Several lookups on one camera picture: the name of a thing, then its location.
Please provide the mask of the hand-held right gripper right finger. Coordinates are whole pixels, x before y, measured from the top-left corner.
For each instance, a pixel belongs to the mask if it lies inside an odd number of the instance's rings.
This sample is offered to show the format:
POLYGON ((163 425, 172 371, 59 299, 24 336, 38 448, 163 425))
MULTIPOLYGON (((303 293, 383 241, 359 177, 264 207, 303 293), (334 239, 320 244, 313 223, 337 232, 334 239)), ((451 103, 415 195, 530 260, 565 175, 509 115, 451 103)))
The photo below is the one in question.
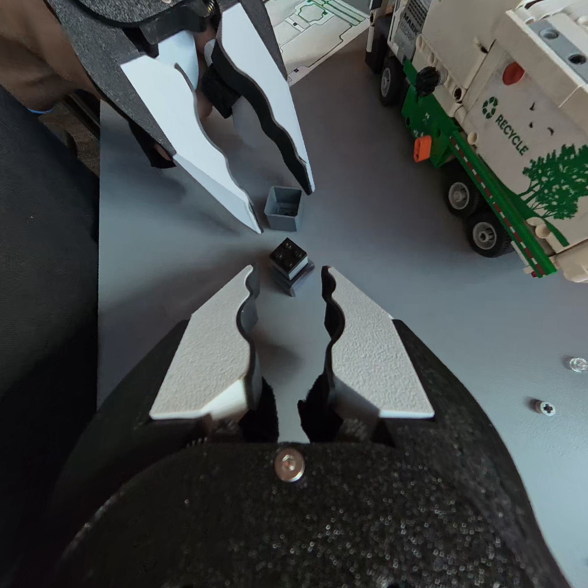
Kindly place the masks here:
POLYGON ((342 419, 431 419, 393 317, 335 268, 323 266, 321 279, 328 407, 342 419))

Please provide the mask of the person's left hand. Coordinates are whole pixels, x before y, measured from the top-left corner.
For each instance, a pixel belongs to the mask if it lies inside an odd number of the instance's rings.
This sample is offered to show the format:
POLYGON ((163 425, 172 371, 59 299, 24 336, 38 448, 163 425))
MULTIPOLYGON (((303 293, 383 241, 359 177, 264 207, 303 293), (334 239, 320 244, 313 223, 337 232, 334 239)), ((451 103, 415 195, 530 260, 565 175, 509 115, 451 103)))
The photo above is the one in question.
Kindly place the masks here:
POLYGON ((101 99, 61 23, 45 1, 16 1, 21 42, 36 58, 21 90, 26 107, 48 109, 65 96, 84 91, 101 99))

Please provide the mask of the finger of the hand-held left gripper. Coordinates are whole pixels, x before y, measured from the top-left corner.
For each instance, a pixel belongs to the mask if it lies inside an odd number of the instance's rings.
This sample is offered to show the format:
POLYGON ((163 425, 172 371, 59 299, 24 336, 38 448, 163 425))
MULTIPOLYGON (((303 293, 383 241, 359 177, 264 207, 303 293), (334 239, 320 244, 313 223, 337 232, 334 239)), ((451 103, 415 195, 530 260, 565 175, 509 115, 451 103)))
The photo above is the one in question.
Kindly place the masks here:
POLYGON ((215 105, 230 115, 239 98, 253 107, 262 131, 280 151, 306 195, 315 190, 288 74, 263 5, 218 5, 213 48, 215 105))
POLYGON ((182 67, 141 56, 121 69, 175 151, 174 162, 234 218, 261 233, 249 196, 202 127, 195 90, 182 67))

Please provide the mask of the white sticker sheet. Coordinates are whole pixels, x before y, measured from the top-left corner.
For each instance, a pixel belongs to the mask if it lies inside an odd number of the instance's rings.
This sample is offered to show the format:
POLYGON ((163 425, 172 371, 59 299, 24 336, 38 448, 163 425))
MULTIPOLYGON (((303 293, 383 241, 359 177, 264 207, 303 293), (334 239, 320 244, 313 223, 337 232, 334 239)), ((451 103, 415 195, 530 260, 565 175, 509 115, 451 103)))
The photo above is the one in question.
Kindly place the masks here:
POLYGON ((349 1, 265 1, 293 86, 369 27, 366 9, 349 1))

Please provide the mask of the black lego brick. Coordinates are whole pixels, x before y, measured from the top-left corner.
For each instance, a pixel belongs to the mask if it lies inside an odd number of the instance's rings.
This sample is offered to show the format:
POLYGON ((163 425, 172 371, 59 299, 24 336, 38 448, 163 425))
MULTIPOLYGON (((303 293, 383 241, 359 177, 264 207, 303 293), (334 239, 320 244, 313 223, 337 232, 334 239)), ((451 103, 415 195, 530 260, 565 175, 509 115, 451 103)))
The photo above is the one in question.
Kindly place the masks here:
POLYGON ((284 239, 269 255, 270 266, 279 274, 293 280, 308 264, 307 252, 290 238, 284 239))

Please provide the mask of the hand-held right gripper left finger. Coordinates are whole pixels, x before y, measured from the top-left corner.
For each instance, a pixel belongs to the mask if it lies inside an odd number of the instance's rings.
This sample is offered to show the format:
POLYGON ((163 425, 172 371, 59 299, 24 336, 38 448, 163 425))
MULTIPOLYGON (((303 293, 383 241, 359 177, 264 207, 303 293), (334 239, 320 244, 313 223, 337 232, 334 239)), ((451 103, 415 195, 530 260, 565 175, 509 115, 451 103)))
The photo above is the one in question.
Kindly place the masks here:
POLYGON ((241 419, 257 409, 262 376, 252 331, 260 290, 257 267, 247 265, 192 314, 151 419, 241 419))

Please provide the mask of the white lego garbage truck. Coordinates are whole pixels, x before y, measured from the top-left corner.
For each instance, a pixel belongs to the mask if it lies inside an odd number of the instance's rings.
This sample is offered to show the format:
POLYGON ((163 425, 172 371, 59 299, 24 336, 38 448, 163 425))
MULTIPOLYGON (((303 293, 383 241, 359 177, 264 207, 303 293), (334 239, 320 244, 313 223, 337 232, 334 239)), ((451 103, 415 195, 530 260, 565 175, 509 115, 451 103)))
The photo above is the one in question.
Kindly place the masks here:
POLYGON ((485 258, 587 282, 587 1, 371 1, 365 61, 485 258))

